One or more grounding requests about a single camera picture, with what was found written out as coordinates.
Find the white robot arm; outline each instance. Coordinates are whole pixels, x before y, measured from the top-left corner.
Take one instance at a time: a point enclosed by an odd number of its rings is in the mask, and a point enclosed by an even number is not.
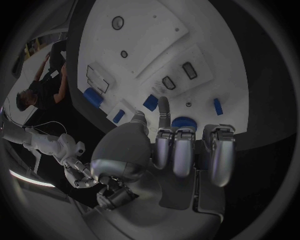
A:
[[[82,164],[77,157],[85,152],[85,144],[75,142],[68,134],[60,137],[40,134],[34,128],[22,128],[9,121],[5,113],[1,114],[2,138],[17,144],[22,144],[28,150],[39,150],[41,153],[53,156],[64,167],[64,174],[74,188],[90,188],[98,182],[93,179],[90,164]]]

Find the white wall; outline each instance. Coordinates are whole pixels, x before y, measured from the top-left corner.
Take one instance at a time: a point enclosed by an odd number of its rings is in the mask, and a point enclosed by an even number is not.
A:
[[[4,102],[4,108],[6,109],[7,114],[10,115],[12,120],[18,124],[24,124],[36,111],[36,108],[34,106],[30,106],[25,111],[19,111],[16,105],[17,93],[28,89],[47,53],[51,51],[52,45],[53,44],[47,45],[24,62],[21,75],[7,96],[9,101],[6,99]],[[50,65],[48,61],[41,75],[41,79],[48,72],[49,67]]]

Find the floor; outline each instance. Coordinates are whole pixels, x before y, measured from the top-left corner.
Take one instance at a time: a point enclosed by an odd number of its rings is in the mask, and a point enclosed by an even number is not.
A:
[[[293,155],[296,107],[289,74],[268,35],[235,3],[221,0],[210,2],[222,14],[240,47],[249,86],[248,132],[236,136],[239,151],[232,180],[225,187],[226,213],[216,236],[217,240],[229,240],[247,227],[276,194]],[[88,162],[104,133],[71,107],[70,100],[51,111],[36,111],[28,124],[52,120],[62,122],[76,141],[85,143],[86,153],[81,161]],[[50,124],[41,129],[50,134],[64,132],[59,126]],[[90,207],[97,203],[96,192],[101,186],[73,189],[64,176],[62,166],[52,157],[42,157],[38,174],[79,202]],[[293,210],[281,219],[270,238],[282,233],[289,237],[297,229],[297,221],[293,223],[291,219],[297,219],[295,209],[298,208],[295,206],[299,198],[299,195],[295,197],[291,205]]]

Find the blue object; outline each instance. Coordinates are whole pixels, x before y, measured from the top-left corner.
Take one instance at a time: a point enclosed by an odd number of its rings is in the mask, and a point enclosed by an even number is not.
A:
[[[157,108],[158,104],[159,100],[151,94],[143,103],[143,106],[153,112]]]
[[[189,118],[189,117],[186,117],[186,116],[180,116],[180,117],[177,117],[175,118],[173,121],[172,121],[172,127],[178,127],[178,128],[181,128],[181,127],[194,127],[195,130],[197,131],[197,123]]]
[[[104,100],[103,97],[101,97],[91,87],[84,91],[83,96],[97,109],[100,107],[101,103]]]
[[[120,122],[121,118],[124,116],[125,112],[121,109],[117,114],[116,116],[113,118],[113,122],[115,124],[117,124],[118,122]]]
[[[220,103],[219,99],[215,98],[213,100],[213,102],[214,102],[214,108],[215,108],[216,114],[218,116],[222,115],[223,114],[223,110],[222,110],[222,106],[221,106],[221,103]]]

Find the man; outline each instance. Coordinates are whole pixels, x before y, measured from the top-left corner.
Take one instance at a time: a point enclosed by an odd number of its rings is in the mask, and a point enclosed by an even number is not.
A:
[[[51,52],[42,62],[29,88],[16,95],[16,106],[20,111],[26,110],[31,105],[38,109],[47,110],[65,98],[67,69],[66,60],[62,56],[61,51],[66,51],[65,40],[52,45]],[[45,64],[49,58],[49,72],[40,81]],[[60,74],[52,78],[51,74],[55,71],[58,71]]]

